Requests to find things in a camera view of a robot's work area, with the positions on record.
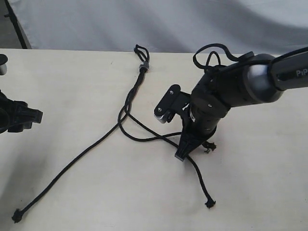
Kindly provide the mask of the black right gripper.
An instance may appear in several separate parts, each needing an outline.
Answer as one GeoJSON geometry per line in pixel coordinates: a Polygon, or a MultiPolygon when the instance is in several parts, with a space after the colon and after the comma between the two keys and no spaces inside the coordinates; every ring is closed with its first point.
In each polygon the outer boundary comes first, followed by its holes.
{"type": "Polygon", "coordinates": [[[199,146],[206,149],[216,149],[216,145],[208,140],[214,135],[217,129],[218,118],[210,115],[197,114],[197,117],[191,119],[189,124],[182,127],[182,133],[175,157],[180,161],[188,158],[189,154],[199,146]]]}

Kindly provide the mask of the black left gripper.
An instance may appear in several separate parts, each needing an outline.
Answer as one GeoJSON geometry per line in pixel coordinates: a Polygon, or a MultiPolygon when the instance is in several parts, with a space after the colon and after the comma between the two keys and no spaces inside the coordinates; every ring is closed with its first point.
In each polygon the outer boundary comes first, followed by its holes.
{"type": "Polygon", "coordinates": [[[38,109],[24,108],[21,112],[22,124],[14,123],[14,113],[17,106],[28,107],[24,101],[12,101],[0,92],[0,132],[19,133],[31,129],[33,123],[40,124],[43,112],[38,109]]]}

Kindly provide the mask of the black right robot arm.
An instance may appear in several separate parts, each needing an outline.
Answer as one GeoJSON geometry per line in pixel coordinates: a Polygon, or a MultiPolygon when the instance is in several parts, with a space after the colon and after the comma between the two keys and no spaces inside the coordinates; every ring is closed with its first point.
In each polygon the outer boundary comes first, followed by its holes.
{"type": "Polygon", "coordinates": [[[307,86],[307,48],[276,58],[269,54],[249,55],[245,61],[205,71],[183,107],[176,158],[183,161],[204,145],[231,108],[272,103],[286,90],[307,86]]]}

